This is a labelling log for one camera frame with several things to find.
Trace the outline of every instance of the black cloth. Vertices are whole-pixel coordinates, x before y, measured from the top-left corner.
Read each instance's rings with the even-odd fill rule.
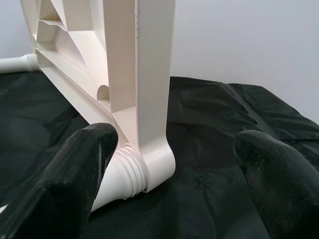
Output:
[[[0,76],[0,207],[86,125],[43,74]],[[172,77],[166,134],[175,174],[92,213],[81,238],[268,239],[232,150],[246,129],[269,133],[319,168],[319,126],[266,89]]]

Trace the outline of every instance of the white wall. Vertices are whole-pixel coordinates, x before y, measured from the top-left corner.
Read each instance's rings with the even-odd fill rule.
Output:
[[[0,0],[0,58],[32,52],[19,0]]]
[[[266,87],[319,123],[318,0],[177,0],[172,75]]]

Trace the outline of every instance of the white plastic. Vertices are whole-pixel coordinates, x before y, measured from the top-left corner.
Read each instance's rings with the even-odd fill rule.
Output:
[[[166,140],[174,0],[21,0],[41,70],[118,149],[92,210],[175,170]]]
[[[0,59],[0,74],[39,70],[38,60],[35,54]]]

